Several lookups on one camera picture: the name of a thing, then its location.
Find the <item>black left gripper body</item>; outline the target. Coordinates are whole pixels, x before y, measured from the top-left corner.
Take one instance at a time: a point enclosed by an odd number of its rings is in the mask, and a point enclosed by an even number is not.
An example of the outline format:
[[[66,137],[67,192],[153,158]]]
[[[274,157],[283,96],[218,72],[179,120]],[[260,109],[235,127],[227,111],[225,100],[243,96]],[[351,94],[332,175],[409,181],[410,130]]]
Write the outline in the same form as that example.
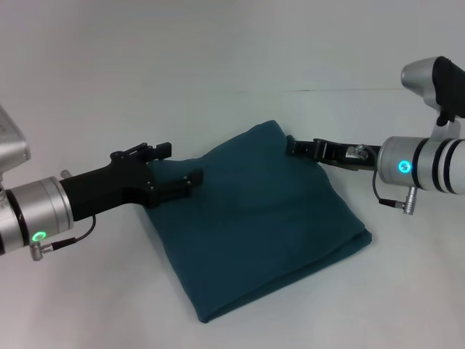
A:
[[[129,149],[110,155],[102,168],[60,181],[75,221],[124,204],[149,206],[157,182],[147,166],[150,149]]]

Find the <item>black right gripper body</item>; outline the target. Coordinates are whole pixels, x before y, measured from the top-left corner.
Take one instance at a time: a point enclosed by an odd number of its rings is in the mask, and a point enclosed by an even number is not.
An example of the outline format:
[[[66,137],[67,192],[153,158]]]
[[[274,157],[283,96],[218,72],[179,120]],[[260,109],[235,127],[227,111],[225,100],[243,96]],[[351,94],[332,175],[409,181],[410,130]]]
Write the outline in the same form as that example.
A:
[[[335,143],[315,139],[315,161],[352,171],[373,171],[377,166],[379,145]]]

